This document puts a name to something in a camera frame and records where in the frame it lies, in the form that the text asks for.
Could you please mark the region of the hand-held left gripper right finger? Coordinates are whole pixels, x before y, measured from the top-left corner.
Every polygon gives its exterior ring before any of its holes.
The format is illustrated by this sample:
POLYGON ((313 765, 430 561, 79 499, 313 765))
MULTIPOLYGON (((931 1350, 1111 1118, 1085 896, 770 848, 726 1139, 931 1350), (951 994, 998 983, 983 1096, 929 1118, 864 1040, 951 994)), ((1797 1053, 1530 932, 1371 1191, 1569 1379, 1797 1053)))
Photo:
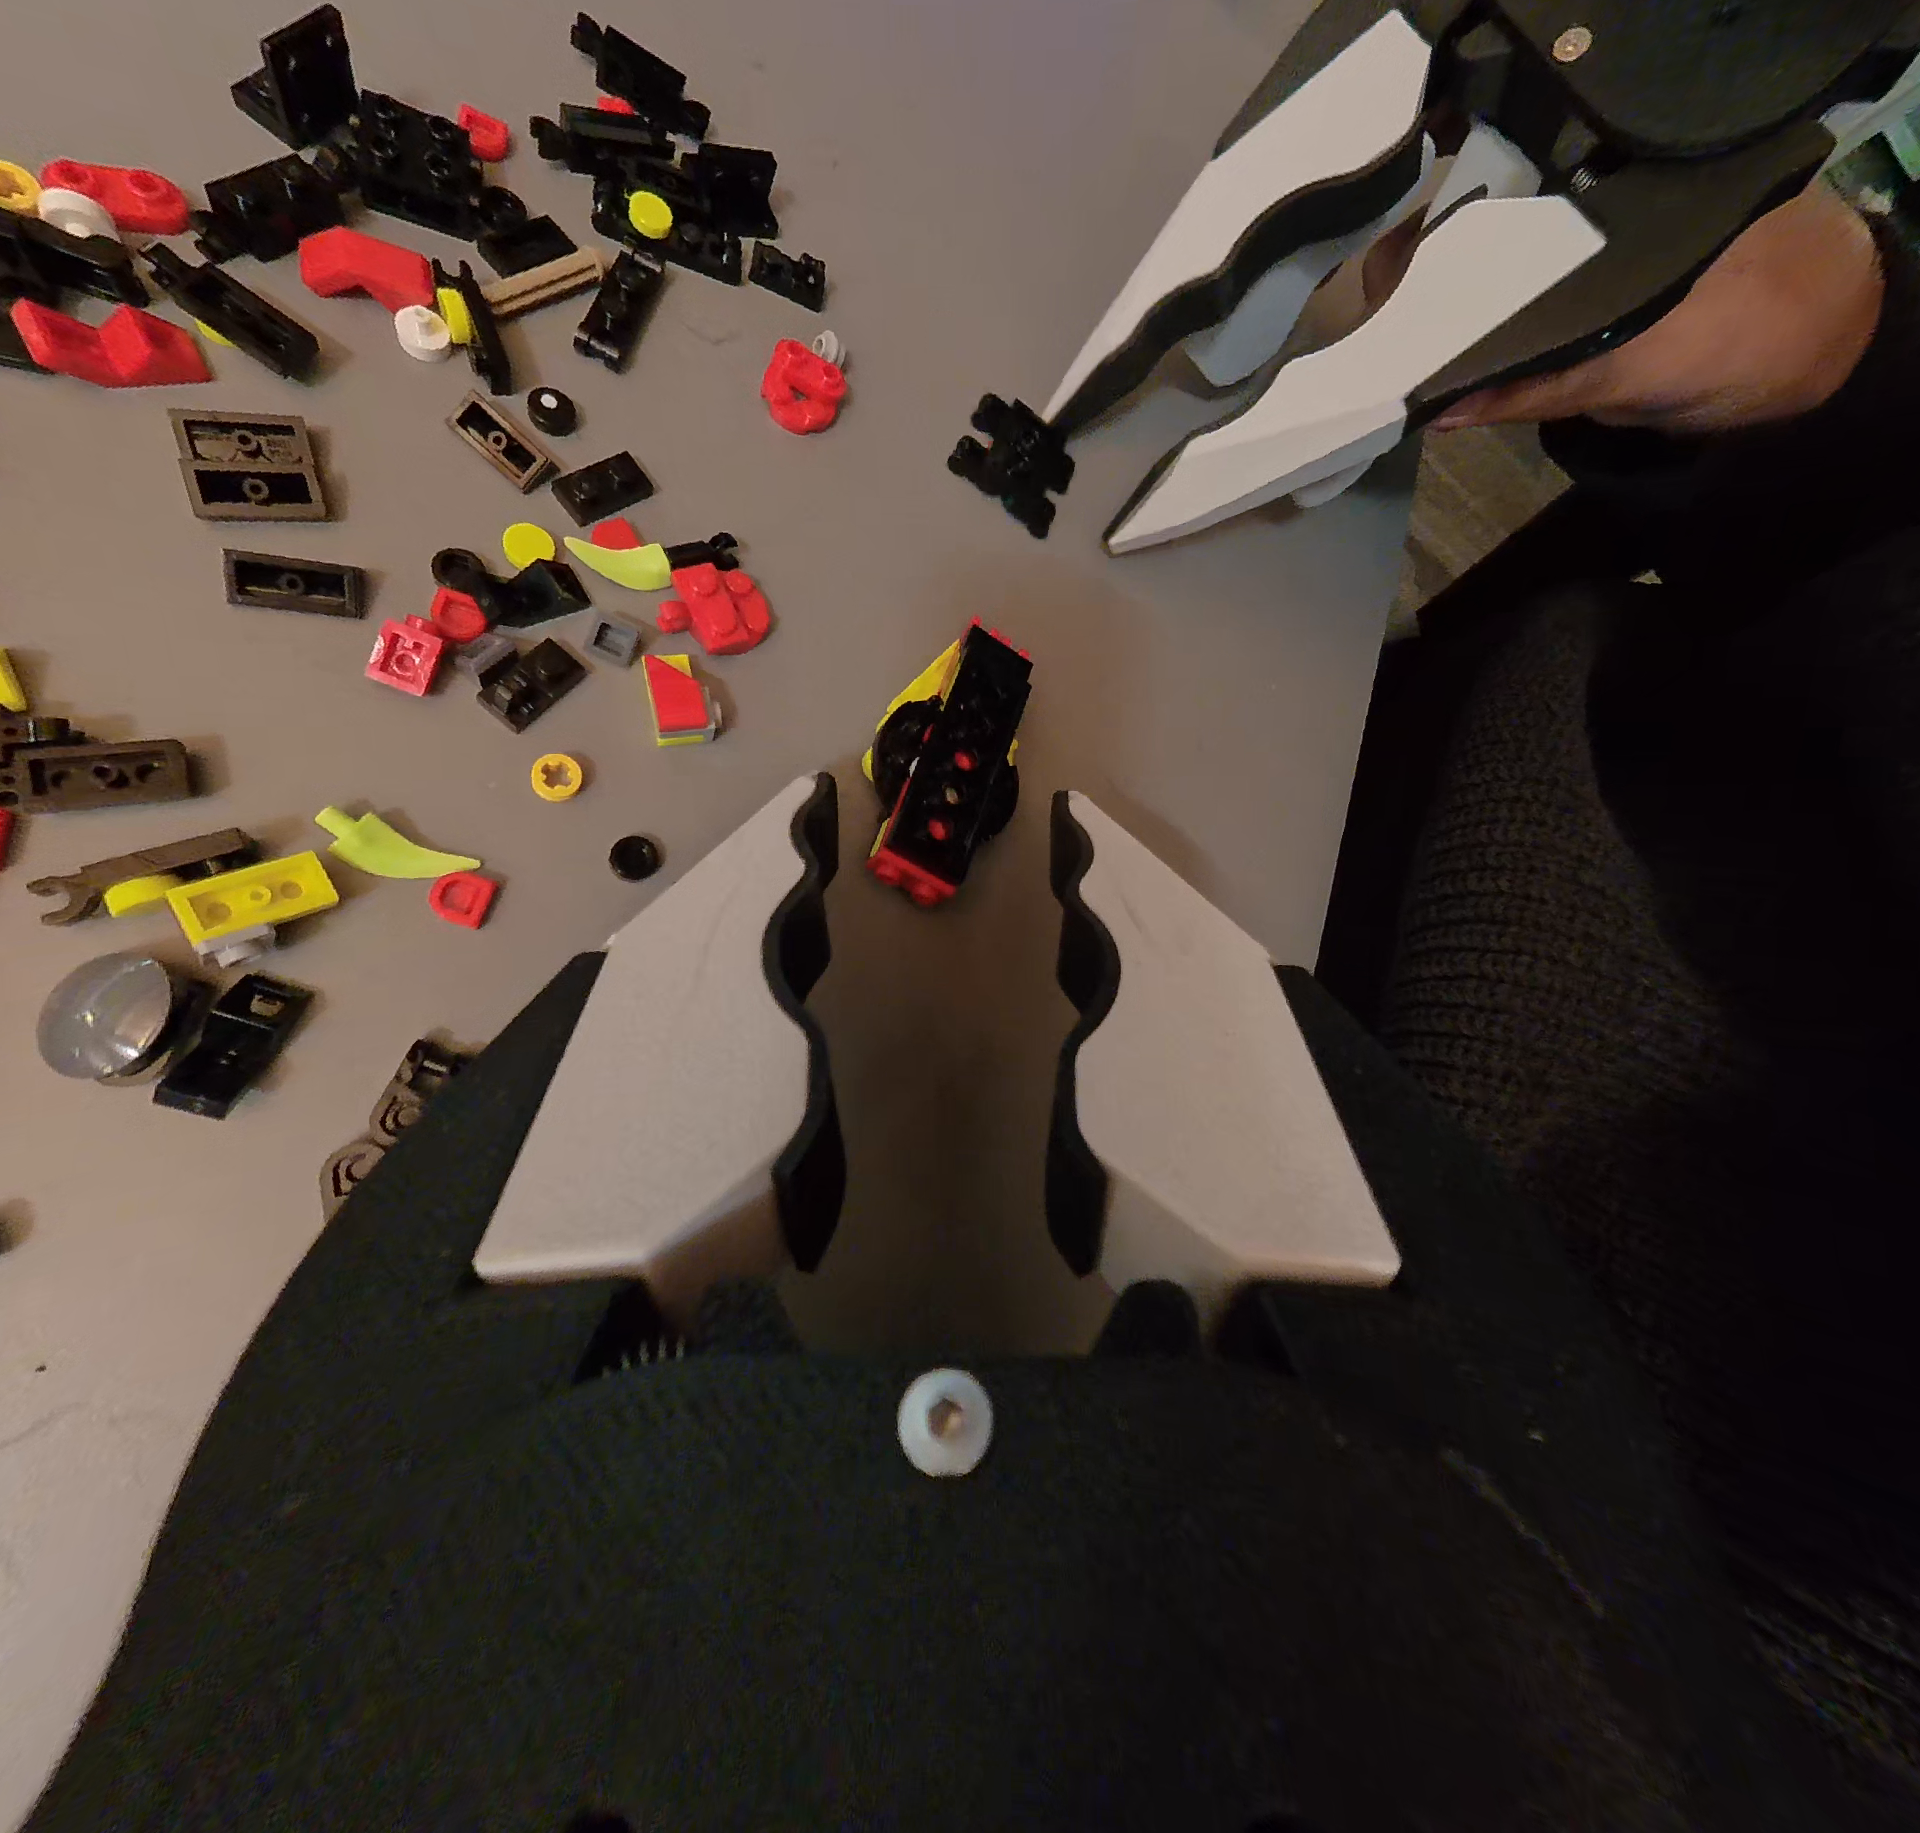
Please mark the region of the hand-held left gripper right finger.
POLYGON ((1048 817, 1074 1007, 1043 1214, 1080 1278, 1169 1282, 1201 1326, 1255 1283, 1384 1291, 1400 1273, 1277 965, 1092 804, 1048 817))

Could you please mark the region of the person's dark knit clothing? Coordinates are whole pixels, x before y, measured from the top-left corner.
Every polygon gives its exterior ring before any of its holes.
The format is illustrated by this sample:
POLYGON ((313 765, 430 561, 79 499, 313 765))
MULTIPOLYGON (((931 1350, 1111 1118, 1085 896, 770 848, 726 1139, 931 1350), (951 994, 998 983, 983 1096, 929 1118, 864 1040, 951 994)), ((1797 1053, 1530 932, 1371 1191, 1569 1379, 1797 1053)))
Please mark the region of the person's dark knit clothing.
POLYGON ((1915 1829, 1915 519, 1564 499, 1366 722, 1319 980, 1554 1224, 1763 1670, 1915 1829))

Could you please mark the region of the person's right forearm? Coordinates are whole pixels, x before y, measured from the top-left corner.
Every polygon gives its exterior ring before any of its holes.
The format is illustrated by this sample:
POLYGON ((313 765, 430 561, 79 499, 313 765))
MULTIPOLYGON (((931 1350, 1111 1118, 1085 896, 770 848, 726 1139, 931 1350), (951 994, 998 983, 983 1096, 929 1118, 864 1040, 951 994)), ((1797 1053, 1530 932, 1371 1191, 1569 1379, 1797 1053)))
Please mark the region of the person's right forearm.
POLYGON ((1864 219, 1885 302, 1869 351, 1823 405, 1701 434, 1538 427, 1569 478, 1566 525, 1608 563, 1654 573, 1674 591, 1740 582, 1774 593, 1860 551, 1915 540, 1915 252, 1864 219))

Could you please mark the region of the black red yellow toy brick model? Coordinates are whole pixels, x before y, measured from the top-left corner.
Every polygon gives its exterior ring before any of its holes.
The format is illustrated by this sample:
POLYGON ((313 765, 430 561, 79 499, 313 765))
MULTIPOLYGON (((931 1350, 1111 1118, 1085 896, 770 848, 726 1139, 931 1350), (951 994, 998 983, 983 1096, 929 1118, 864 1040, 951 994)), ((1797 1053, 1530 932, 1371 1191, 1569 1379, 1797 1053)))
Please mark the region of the black red yellow toy brick model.
POLYGON ((1011 821, 1031 675, 1020 644, 973 622, 891 699, 860 762, 882 809, 868 853, 880 884, 936 908, 1011 821))

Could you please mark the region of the person's right hand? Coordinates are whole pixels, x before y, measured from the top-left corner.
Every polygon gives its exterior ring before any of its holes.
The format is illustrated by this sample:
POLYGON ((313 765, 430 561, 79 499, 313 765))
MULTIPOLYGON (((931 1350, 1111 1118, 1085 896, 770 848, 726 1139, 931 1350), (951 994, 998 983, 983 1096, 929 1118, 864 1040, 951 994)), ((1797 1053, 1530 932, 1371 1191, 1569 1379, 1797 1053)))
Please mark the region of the person's right hand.
POLYGON ((1469 395, 1430 431, 1584 420, 1701 434, 1793 420, 1843 388, 1884 302, 1869 220, 1814 182, 1751 225, 1646 331, 1469 395))

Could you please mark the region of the black clip toy brick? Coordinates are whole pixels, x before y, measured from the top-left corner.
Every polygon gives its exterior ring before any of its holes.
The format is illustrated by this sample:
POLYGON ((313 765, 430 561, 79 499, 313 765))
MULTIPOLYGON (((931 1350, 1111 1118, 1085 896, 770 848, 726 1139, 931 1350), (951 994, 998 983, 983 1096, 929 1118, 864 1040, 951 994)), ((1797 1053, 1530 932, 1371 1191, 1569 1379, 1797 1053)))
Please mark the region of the black clip toy brick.
POLYGON ((946 471, 998 501, 1032 538, 1048 538, 1076 471, 1062 428, 993 392, 973 406, 970 428, 946 455, 946 471))

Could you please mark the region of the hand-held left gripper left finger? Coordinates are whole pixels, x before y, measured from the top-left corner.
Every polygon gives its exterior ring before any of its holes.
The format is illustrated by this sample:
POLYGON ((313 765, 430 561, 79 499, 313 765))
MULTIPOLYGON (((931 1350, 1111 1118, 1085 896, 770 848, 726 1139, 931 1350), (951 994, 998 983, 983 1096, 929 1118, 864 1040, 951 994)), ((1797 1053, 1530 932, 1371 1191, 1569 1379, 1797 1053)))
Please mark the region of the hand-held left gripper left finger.
POLYGON ((619 931, 471 1269, 639 1280, 687 1316, 721 1280, 821 1266, 845 1151, 807 998, 831 961, 829 772, 782 786, 619 931))

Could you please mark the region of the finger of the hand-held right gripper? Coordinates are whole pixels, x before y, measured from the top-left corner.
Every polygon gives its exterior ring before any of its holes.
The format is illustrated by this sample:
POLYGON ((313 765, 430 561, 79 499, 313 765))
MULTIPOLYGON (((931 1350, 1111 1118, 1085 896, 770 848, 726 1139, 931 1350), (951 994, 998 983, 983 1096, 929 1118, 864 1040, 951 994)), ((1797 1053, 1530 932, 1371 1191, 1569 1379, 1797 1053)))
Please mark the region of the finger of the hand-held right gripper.
POLYGON ((1217 150, 1043 406, 1078 432, 1184 345, 1217 388, 1272 360, 1319 281, 1420 189, 1428 41, 1388 11, 1217 150))
POLYGON ((1153 548, 1362 474, 1404 436, 1426 379, 1602 243, 1605 236, 1558 194, 1453 210, 1356 331, 1283 364, 1254 405, 1187 439, 1110 525, 1106 546, 1153 548))

